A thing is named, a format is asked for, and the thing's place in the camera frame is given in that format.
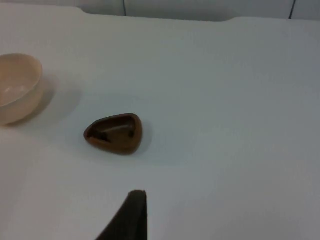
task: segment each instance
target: black object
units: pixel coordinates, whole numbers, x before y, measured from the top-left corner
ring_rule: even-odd
[[[147,240],[147,194],[135,190],[128,194],[123,205],[96,240]]]

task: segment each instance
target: cream bowl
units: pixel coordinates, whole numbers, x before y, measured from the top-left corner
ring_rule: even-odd
[[[33,56],[15,53],[0,56],[0,125],[22,120],[43,96],[42,65]]]

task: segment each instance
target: small brown dish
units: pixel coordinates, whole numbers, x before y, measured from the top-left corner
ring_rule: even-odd
[[[142,123],[133,113],[110,116],[92,123],[83,136],[95,147],[115,154],[130,155],[140,146]]]

